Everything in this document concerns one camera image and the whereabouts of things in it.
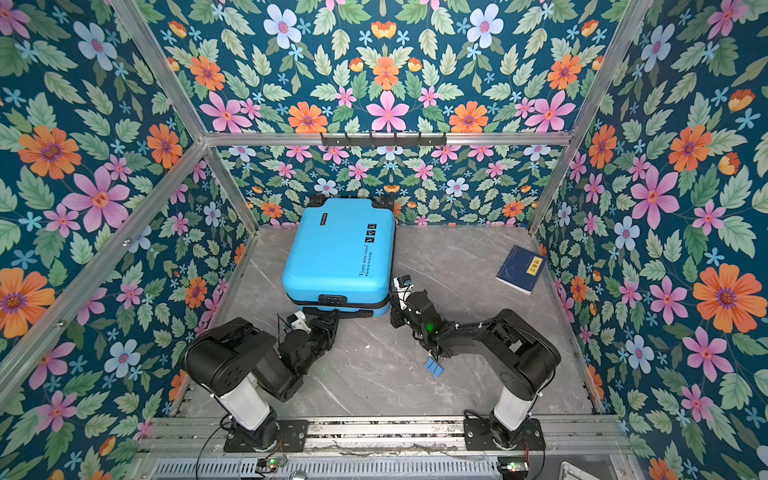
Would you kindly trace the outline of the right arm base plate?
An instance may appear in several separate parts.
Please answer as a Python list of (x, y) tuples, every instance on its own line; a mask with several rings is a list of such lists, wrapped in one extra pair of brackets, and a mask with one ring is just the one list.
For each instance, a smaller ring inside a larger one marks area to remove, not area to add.
[(465, 448), (469, 451), (544, 451), (546, 442), (538, 419), (529, 417), (516, 430), (500, 421), (466, 415), (463, 419)]

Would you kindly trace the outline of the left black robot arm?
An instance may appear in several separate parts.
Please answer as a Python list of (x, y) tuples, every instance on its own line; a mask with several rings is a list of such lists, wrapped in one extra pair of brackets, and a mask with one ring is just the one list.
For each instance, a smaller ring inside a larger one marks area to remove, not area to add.
[(340, 312), (312, 309), (289, 317), (283, 339), (237, 317), (195, 339), (183, 356), (183, 370), (227, 412), (227, 453), (303, 450), (305, 421), (280, 422), (261, 396), (286, 402), (303, 385), (312, 365), (335, 342)]

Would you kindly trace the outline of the blue suitcase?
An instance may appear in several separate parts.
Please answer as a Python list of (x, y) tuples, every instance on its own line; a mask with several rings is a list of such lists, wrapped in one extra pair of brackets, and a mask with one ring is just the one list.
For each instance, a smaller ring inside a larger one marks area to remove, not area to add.
[(282, 276), (288, 298), (307, 311), (378, 317), (390, 308), (395, 201), (311, 197)]

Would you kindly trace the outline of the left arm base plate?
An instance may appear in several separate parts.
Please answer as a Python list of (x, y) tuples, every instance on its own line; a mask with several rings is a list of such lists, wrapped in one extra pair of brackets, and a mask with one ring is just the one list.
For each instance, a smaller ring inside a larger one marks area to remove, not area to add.
[(226, 453), (302, 452), (308, 427), (306, 420), (267, 419), (256, 430), (248, 430), (230, 421), (224, 423), (227, 436), (223, 450)]

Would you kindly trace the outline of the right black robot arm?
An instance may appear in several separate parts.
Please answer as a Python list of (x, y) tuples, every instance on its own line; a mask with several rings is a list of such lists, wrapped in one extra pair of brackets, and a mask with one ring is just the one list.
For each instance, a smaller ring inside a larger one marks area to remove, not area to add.
[(476, 355), (486, 361), (502, 391), (489, 415), (478, 419), (496, 446), (512, 449), (532, 433), (531, 411), (554, 379), (561, 355), (517, 313), (503, 309), (482, 322), (452, 323), (438, 313), (425, 291), (405, 286), (390, 292), (390, 323), (411, 329), (429, 354), (425, 368), (436, 377), (442, 373), (442, 359)]

